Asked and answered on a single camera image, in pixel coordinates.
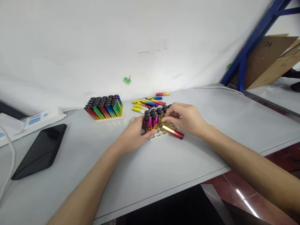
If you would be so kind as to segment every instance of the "black phone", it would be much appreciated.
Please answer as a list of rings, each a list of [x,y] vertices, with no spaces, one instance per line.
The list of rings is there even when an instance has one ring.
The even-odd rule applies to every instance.
[[[12,176],[20,180],[52,166],[67,125],[60,124],[41,130]]]

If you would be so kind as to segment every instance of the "blue metal shelf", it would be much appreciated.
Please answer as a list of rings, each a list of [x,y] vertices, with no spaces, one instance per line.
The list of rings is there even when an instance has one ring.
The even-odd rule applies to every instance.
[[[245,73],[247,66],[247,58],[266,35],[271,26],[275,23],[279,16],[300,13],[300,7],[285,9],[291,0],[275,0],[260,20],[255,30],[252,32],[247,43],[244,45],[240,53],[235,58],[231,67],[226,72],[221,83],[225,86],[229,84],[238,70],[237,90],[244,92]]]

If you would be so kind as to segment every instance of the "white table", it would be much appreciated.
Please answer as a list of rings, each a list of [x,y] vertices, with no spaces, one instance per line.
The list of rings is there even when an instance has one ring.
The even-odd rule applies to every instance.
[[[245,94],[281,108],[284,111],[300,117],[300,92],[292,91],[290,86],[300,82],[297,78],[280,77],[271,85],[256,87],[245,91]]]
[[[163,97],[194,104],[204,119],[262,155],[300,141],[300,124],[238,93],[188,89]],[[95,123],[84,110],[68,113],[53,125],[68,125],[54,164],[13,181],[0,209],[0,224],[45,224],[81,182],[104,150],[133,116],[123,102],[124,119]],[[19,165],[38,132],[13,142]],[[11,152],[0,148],[0,185],[8,174]],[[118,162],[100,202],[94,224],[101,224],[229,171],[228,164],[202,140],[185,133],[156,137]]]

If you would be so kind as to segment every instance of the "left hand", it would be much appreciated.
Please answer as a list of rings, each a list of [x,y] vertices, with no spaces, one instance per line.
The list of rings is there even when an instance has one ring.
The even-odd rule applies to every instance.
[[[135,149],[140,147],[147,139],[155,134],[155,131],[151,130],[146,134],[141,135],[143,122],[144,116],[133,117],[128,127],[115,141],[114,144],[117,145],[116,148],[121,155],[134,151]]]

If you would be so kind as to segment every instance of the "white power strip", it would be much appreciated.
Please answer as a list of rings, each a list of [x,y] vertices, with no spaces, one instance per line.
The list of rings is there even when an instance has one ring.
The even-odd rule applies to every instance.
[[[59,108],[41,112],[37,115],[22,120],[22,122],[24,122],[24,130],[16,135],[9,135],[9,137],[11,141],[15,141],[49,124],[60,121],[66,116],[67,115],[64,114],[63,111]],[[8,140],[5,137],[5,134],[0,131],[0,147],[6,144],[8,144]]]

